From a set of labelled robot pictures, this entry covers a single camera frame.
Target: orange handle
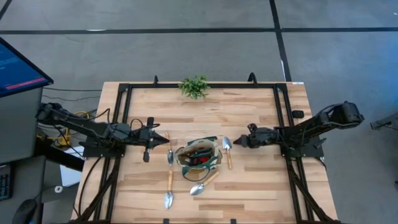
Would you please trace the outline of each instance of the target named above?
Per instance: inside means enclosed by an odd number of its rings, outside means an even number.
[[[203,185],[206,186],[208,185],[212,180],[214,180],[214,178],[217,177],[218,175],[218,171],[216,171],[213,175],[211,175],[209,178],[207,178],[207,180],[204,181]]]
[[[229,151],[229,149],[226,150],[226,157],[228,160],[228,169],[232,169],[232,159],[231,159],[231,152]]]
[[[167,184],[167,190],[171,191],[173,188],[173,171],[169,171],[169,184]]]
[[[166,132],[166,138],[169,140],[169,147],[170,147],[170,149],[172,148],[172,141],[171,141],[171,139],[170,139],[170,136],[169,136],[169,132],[167,131]]]

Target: wooden table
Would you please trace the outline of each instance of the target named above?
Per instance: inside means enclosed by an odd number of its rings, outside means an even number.
[[[118,85],[117,82],[104,84],[98,113],[106,108],[113,111]],[[295,124],[311,118],[304,85],[287,83],[287,86],[292,109],[305,112],[304,119],[295,119]],[[272,89],[212,88],[208,93],[204,100],[191,100],[182,96],[178,89],[134,89],[128,122],[133,118],[146,122],[148,116],[153,116],[155,123],[161,124],[155,131],[163,136],[169,132],[174,151],[188,141],[207,136],[218,136],[219,145],[224,136],[234,141],[241,134],[249,133],[246,127],[249,123],[268,128],[279,125]],[[96,121],[106,121],[106,117]],[[149,163],[142,161],[143,147],[126,148],[118,176],[112,223],[162,223],[164,218],[172,223],[229,223],[232,218],[238,223],[295,223],[286,164],[279,146],[250,149],[234,145],[231,150],[233,170],[228,170],[224,156],[219,176],[202,194],[194,197],[189,195],[194,183],[183,179],[181,168],[175,162],[174,202],[169,210],[164,207],[169,170],[167,148],[166,144],[157,146],[150,152]],[[85,162],[76,207],[82,183],[95,160],[90,158]],[[82,210],[98,192],[103,160],[89,178]],[[303,163],[310,193],[326,214],[337,218],[325,168],[312,158],[304,158]],[[299,198],[302,216],[306,218],[301,193]],[[107,202],[108,194],[103,200],[102,218]]]

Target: black cable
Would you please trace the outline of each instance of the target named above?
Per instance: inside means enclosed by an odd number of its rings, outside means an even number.
[[[65,140],[65,144],[70,147],[71,149],[73,149],[80,157],[83,157],[74,147],[72,147],[71,145],[68,144],[68,140],[66,139],[65,135],[61,132],[61,130],[57,129],[60,134],[62,135],[63,139]]]
[[[55,90],[55,91],[102,91],[102,90],[66,90],[66,89],[58,89],[58,88],[49,88],[44,87],[45,90]]]
[[[79,216],[81,215],[81,200],[82,200],[82,198],[83,198],[83,192],[85,191],[85,187],[86,187],[86,184],[87,184],[87,180],[88,180],[88,178],[89,178],[91,172],[93,171],[95,165],[97,165],[97,163],[100,161],[100,159],[101,159],[101,158],[99,157],[99,158],[94,162],[93,166],[91,166],[90,170],[89,170],[88,173],[87,173],[87,176],[86,176],[86,179],[85,179],[85,181],[84,181],[84,183],[83,183],[83,186],[81,187],[80,198],[79,198],[79,206],[78,206],[78,214],[79,214]]]
[[[86,115],[88,115],[88,118],[91,118],[91,114],[94,113],[94,112],[96,112],[96,111],[97,111],[97,109],[93,109],[93,110],[91,110],[91,111],[89,111],[89,112],[87,112],[87,113],[81,114],[80,116],[81,116],[82,118],[84,118]],[[72,133],[72,129],[69,129],[69,133],[70,133],[70,135],[72,135],[72,136],[74,136],[74,135],[76,135],[76,134],[79,134],[78,131],[75,132],[75,133]]]
[[[39,127],[39,128],[42,129],[44,132],[48,131],[48,132],[50,132],[50,133],[58,134],[58,137],[61,137],[61,134],[60,134],[60,133],[56,133],[55,131],[50,131],[50,130],[48,130],[48,129],[45,129],[45,128],[50,128],[50,127]],[[76,134],[79,134],[79,132],[70,133],[69,136],[72,137],[72,138],[75,138],[75,139],[79,139],[79,140],[84,141],[84,139],[81,139],[81,138],[76,137],[76,136],[75,136]]]
[[[54,110],[54,109],[50,109],[50,110],[64,116],[63,113],[61,113],[61,112],[59,112],[59,111],[57,111],[57,110]],[[108,114],[109,114],[110,111],[111,111],[111,108],[108,108],[108,109],[106,109],[104,112],[102,112],[100,115],[95,116],[95,117],[93,117],[93,118],[76,118],[76,117],[69,117],[69,119],[82,119],[82,120],[85,120],[85,121],[91,121],[92,119],[99,118],[100,116],[104,115],[106,112],[108,112]]]
[[[141,121],[140,119],[134,118],[134,119],[132,119],[131,122],[130,122],[130,129],[132,128],[132,123],[133,123],[134,121],[140,122],[140,123],[141,123],[141,127],[144,127],[144,124],[142,123],[142,121]]]
[[[79,213],[77,212],[76,208],[75,208],[75,203],[73,203],[73,211],[75,211],[77,217],[80,217]]]
[[[393,129],[393,130],[398,131],[398,128],[393,128],[393,127],[387,125],[388,123],[386,123],[386,124],[381,124],[381,123],[379,123],[379,122],[376,121],[376,124],[380,125],[380,128],[381,128],[381,127],[385,127],[385,128],[391,128],[391,129]]]
[[[327,170],[326,164],[321,160],[320,157],[315,157],[315,159],[318,160],[320,163],[322,163],[322,165],[325,167],[325,170]]]
[[[84,97],[84,98],[75,99],[75,100],[68,100],[68,99],[64,99],[64,98],[61,98],[61,97],[49,97],[49,96],[46,96],[46,95],[42,95],[42,97],[46,97],[48,99],[58,99],[58,100],[63,100],[63,101],[76,102],[76,101],[85,100],[85,99],[95,99],[95,98],[99,98],[100,96],[90,96],[90,97]]]

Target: computer screen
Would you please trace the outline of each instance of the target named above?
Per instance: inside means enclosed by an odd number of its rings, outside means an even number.
[[[52,83],[48,75],[0,38],[0,97]]]

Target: green plant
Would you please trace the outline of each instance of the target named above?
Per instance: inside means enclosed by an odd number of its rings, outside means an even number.
[[[206,83],[206,76],[195,75],[193,78],[185,78],[181,84],[178,85],[178,88],[181,89],[181,94],[186,94],[190,98],[196,100],[198,97],[205,97],[208,95],[204,93],[205,90],[210,87]]]

